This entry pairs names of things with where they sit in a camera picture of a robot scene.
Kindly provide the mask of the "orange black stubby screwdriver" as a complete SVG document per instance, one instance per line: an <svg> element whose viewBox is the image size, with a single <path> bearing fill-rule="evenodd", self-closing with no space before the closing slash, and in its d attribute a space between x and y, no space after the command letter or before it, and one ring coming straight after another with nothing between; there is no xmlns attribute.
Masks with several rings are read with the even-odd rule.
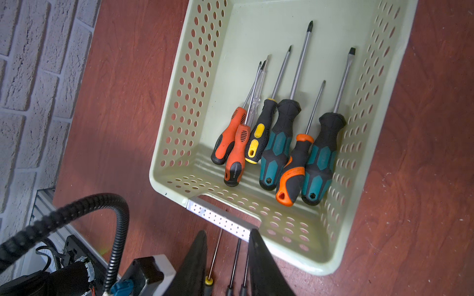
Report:
<svg viewBox="0 0 474 296"><path fill-rule="evenodd" d="M312 113L309 117L305 133L298 134L296 145L292 150L288 163L283 168L278 189L275 195L276 200L287 207L291 207L302 190L302 184L305 179L305 164L309 157L309 149L314 143L310 130L317 105L325 88L326 81L323 80L316 102L314 103Z"/></svg>

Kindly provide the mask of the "green handle screwdriver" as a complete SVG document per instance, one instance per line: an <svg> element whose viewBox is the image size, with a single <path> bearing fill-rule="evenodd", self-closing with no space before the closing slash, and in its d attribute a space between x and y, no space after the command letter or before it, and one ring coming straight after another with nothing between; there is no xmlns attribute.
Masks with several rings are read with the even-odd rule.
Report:
<svg viewBox="0 0 474 296"><path fill-rule="evenodd" d="M302 201L310 206L316 206L322 201L332 182L337 155L337 137L339 131L346 125L346 119L338 109L355 56L356 48L351 48L334 110L319 118L321 129L305 166L305 179L301 191Z"/></svg>
<svg viewBox="0 0 474 296"><path fill-rule="evenodd" d="M267 147L262 154L259 184L266 191L276 188L283 168L289 159L290 144L293 138L293 123L301 112L299 102L295 101L295 94L313 26L314 22L310 21L291 87L290 97L278 104L278 118L270 132Z"/></svg>

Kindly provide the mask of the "orange black handle screwdriver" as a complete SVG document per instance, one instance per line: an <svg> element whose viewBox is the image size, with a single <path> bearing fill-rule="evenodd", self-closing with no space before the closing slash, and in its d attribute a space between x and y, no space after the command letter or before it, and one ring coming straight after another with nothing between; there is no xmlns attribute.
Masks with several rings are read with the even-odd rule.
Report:
<svg viewBox="0 0 474 296"><path fill-rule="evenodd" d="M235 135L237 132L237 128L243 124L246 120L248 112L250 112L250 107L252 104L252 98L253 98L253 91L255 90L256 83L258 80L259 76L259 70L261 67L262 63L259 63L259 68L257 70L257 79L254 82L247 99L244 101L244 104L242 107L237 107L236 110L234 111L231 121L228 125L228 127L221 133L221 135L218 137L216 141L216 145L214 146L214 149L211 154L211 160L213 163L216 165L223 165L227 159L228 156L230 155L231 151L234 148L235 145Z"/></svg>

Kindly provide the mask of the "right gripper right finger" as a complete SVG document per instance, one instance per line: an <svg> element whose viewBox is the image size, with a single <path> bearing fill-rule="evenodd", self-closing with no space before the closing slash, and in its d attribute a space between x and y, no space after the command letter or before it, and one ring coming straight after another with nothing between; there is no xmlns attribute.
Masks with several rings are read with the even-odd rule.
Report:
<svg viewBox="0 0 474 296"><path fill-rule="evenodd" d="M295 296L257 229L250 232L248 255L253 296Z"/></svg>

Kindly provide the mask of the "black yellow small screwdriver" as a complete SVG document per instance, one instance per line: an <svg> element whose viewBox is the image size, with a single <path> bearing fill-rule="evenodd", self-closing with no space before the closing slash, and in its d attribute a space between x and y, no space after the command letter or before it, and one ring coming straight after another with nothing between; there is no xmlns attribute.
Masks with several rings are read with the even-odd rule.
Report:
<svg viewBox="0 0 474 296"><path fill-rule="evenodd" d="M215 247L215 250L214 250L214 255L213 255L213 258L212 258L212 262L211 262L211 267L209 269L208 275L206 276L206 278L204 280L203 296L211 296L212 295L212 291L213 291L213 288L214 288L214 280L212 278L212 273L213 273L214 265L215 265L215 262L216 262L218 248L219 248L221 238L222 238L222 233L223 233L223 229L220 229L218 239L217 239L217 244L216 244L216 247Z"/></svg>

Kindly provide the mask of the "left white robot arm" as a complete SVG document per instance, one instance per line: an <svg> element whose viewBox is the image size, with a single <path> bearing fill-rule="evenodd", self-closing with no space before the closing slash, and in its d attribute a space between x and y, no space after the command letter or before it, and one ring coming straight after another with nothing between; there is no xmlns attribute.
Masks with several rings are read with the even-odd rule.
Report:
<svg viewBox="0 0 474 296"><path fill-rule="evenodd" d="M67 237L63 252L49 239L35 249L49 250L46 266L1 286L2 296L100 296L105 289L107 266L74 235ZM174 269L159 268L163 256L132 261L125 275L111 288L112 296L155 296L172 281Z"/></svg>

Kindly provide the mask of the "black yellow handle screwdriver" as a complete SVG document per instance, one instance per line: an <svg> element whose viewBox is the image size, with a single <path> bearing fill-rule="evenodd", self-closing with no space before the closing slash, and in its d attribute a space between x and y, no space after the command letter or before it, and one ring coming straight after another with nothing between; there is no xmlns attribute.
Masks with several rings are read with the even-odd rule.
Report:
<svg viewBox="0 0 474 296"><path fill-rule="evenodd" d="M251 164L258 163L258 161L262 158L262 153L269 142L270 127L278 105L275 100L275 96L283 78L283 74L290 57L291 48L292 46L290 46L286 52L285 59L278 74L278 78L276 79L271 96L264 101L262 112L257 119L256 125L251 131L251 136L245 150L245 160Z"/></svg>

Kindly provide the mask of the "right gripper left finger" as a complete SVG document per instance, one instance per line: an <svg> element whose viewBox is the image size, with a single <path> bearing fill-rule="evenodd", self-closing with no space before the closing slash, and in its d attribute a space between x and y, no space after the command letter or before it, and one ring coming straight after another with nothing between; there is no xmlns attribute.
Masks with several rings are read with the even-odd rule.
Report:
<svg viewBox="0 0 474 296"><path fill-rule="evenodd" d="M207 235L201 230L164 295L203 296L206 266Z"/></svg>

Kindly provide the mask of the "small orange handle screwdriver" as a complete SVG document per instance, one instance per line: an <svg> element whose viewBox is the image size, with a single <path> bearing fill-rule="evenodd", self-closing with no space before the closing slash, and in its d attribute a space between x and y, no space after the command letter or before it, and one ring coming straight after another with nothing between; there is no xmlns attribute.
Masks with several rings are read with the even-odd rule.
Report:
<svg viewBox="0 0 474 296"><path fill-rule="evenodd" d="M251 128L247 125L249 112L246 120L237 128L235 135L235 145L230 153L225 166L224 182L229 187L239 184L245 168L245 149L249 141Z"/></svg>

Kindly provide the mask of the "long black handle screwdriver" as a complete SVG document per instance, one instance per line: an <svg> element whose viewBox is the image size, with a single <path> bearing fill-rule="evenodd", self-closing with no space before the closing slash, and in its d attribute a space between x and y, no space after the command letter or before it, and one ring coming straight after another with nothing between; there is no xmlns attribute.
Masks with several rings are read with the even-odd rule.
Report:
<svg viewBox="0 0 474 296"><path fill-rule="evenodd" d="M235 257L234 257L234 261L233 261L232 273L231 273L229 285L227 286L227 290L226 290L226 294L225 294L226 296L233 296L233 284L234 284L234 280L235 280L235 273L236 273L236 268L237 268L241 243L242 243L242 240L238 239L237 247L236 247L236 251L235 251Z"/></svg>

